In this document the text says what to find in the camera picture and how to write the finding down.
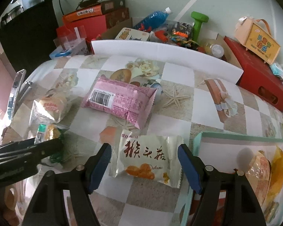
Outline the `person's left hand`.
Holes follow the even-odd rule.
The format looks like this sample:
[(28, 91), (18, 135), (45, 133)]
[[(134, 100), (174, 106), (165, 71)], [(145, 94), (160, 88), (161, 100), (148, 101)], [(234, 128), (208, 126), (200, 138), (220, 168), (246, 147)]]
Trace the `person's left hand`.
[(20, 225), (16, 204), (20, 198), (19, 183), (0, 188), (0, 225)]

